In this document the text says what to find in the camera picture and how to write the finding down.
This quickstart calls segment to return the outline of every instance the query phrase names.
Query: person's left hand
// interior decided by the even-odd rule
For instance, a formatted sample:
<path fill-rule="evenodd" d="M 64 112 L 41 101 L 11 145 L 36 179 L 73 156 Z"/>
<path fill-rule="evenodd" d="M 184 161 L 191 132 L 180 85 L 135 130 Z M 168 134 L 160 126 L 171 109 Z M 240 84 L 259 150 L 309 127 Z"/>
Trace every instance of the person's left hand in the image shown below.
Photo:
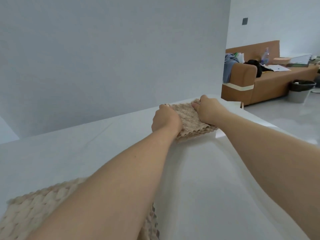
<path fill-rule="evenodd" d="M 175 136 L 182 130 L 182 120 L 180 116 L 170 107 L 161 104 L 153 117 L 151 129 L 153 132 L 169 128 Z"/>

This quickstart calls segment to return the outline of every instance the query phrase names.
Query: gray trash can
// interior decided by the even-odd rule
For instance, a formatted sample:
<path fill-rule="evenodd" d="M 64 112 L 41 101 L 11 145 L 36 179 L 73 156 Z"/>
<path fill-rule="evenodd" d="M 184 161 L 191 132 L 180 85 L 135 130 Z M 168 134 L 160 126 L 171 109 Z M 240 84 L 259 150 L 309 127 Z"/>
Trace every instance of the gray trash can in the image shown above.
<path fill-rule="evenodd" d="M 308 80 L 294 80 L 290 82 L 288 101 L 299 104 L 304 103 L 315 85 L 314 81 Z"/>

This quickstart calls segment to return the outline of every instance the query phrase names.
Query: black backpack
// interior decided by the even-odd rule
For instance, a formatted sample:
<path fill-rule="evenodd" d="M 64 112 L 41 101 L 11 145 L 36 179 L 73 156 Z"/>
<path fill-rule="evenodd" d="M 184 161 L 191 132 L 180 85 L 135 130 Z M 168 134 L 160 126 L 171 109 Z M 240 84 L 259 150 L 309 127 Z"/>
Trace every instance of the black backpack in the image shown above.
<path fill-rule="evenodd" d="M 256 77 L 261 77 L 262 65 L 257 60 L 248 60 L 248 62 L 245 62 L 245 64 L 256 66 L 257 67 L 257 76 Z"/>

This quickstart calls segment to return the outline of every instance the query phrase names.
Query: plastic bottle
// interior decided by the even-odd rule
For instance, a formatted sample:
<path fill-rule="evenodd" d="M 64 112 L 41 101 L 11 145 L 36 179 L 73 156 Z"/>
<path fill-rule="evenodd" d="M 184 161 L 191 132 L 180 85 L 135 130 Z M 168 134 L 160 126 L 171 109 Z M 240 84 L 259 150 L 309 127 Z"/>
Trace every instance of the plastic bottle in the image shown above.
<path fill-rule="evenodd" d="M 261 64 L 267 64 L 269 62 L 269 48 L 266 48 L 266 52 L 264 52 L 262 58 L 261 58 Z"/>

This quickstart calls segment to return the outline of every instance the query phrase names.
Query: glossy floor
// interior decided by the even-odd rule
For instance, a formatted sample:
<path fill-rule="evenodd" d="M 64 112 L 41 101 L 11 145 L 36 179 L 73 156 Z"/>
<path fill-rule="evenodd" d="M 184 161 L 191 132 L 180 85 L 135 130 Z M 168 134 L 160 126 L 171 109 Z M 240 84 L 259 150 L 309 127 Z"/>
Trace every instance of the glossy floor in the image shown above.
<path fill-rule="evenodd" d="M 320 146 L 320 94 L 310 93 L 305 104 L 290 103 L 282 97 L 246 106 L 245 110 Z"/>

